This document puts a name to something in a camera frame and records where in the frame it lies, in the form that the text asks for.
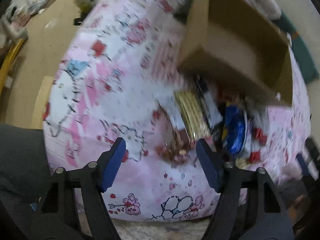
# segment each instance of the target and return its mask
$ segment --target silver bolt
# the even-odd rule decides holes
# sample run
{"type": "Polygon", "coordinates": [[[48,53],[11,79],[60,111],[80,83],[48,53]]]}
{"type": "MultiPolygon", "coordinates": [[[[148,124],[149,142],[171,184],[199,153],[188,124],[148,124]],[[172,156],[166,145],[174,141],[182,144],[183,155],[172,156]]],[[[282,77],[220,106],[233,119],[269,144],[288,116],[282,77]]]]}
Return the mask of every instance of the silver bolt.
{"type": "Polygon", "coordinates": [[[62,167],[56,169],[56,173],[58,173],[58,174],[63,173],[63,171],[64,171],[64,169],[62,167]]]}
{"type": "Polygon", "coordinates": [[[95,168],[97,166],[96,162],[89,162],[88,164],[89,168],[95,168]]]}
{"type": "Polygon", "coordinates": [[[260,174],[266,174],[267,171],[264,168],[257,168],[257,172],[260,174]]]}
{"type": "Polygon", "coordinates": [[[231,163],[231,162],[226,162],[226,163],[224,164],[224,166],[225,166],[226,168],[231,169],[231,168],[233,168],[233,163],[231,163]]]}

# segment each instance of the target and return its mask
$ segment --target tablecloth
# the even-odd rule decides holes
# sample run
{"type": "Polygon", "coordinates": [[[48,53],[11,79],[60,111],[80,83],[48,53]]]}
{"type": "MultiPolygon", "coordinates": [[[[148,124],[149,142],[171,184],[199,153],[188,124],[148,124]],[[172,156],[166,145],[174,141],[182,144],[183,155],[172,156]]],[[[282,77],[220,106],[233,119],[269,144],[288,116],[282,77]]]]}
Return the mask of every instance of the tablecloth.
{"type": "MultiPolygon", "coordinates": [[[[182,221],[211,215],[217,205],[195,152],[178,166],[159,155],[172,131],[156,99],[193,86],[176,71],[185,27],[172,13],[183,1],[99,0],[54,78],[43,122],[52,172],[82,168],[117,137],[126,140],[115,182],[103,194],[112,218],[182,221]]],[[[249,167],[265,167],[277,184],[288,179],[283,168],[296,154],[305,154],[310,134],[307,90],[290,56],[292,108],[268,108],[267,144],[261,162],[249,167]]]]}

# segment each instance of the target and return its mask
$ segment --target tan floor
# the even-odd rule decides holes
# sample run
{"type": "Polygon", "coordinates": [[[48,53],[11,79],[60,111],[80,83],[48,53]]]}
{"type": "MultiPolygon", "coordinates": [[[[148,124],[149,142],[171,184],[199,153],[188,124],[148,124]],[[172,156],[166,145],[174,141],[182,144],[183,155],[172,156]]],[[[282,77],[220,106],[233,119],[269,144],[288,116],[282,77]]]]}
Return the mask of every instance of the tan floor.
{"type": "Polygon", "coordinates": [[[11,90],[1,95],[1,120],[29,128],[36,97],[45,75],[54,76],[63,54],[78,27],[73,19],[79,17],[74,0],[57,0],[41,15],[27,24],[29,39],[24,44],[11,90]]]}

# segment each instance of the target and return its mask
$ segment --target open cardboard box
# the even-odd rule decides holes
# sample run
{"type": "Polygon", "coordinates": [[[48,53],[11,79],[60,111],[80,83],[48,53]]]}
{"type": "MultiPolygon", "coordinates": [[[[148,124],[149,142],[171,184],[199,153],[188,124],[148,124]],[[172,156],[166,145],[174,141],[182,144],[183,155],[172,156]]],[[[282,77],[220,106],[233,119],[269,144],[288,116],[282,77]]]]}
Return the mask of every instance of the open cardboard box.
{"type": "Polygon", "coordinates": [[[193,1],[178,71],[265,105],[292,105],[287,37],[243,0],[193,1]]]}

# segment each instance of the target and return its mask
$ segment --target dark gray cloth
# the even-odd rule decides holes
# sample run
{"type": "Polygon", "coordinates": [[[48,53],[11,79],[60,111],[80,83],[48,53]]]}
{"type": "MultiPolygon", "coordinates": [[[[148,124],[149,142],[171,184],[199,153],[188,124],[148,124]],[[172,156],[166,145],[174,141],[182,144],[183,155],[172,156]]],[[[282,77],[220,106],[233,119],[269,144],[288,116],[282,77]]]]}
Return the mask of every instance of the dark gray cloth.
{"type": "Polygon", "coordinates": [[[0,200],[28,237],[29,204],[39,200],[50,177],[43,131],[0,125],[0,200]]]}

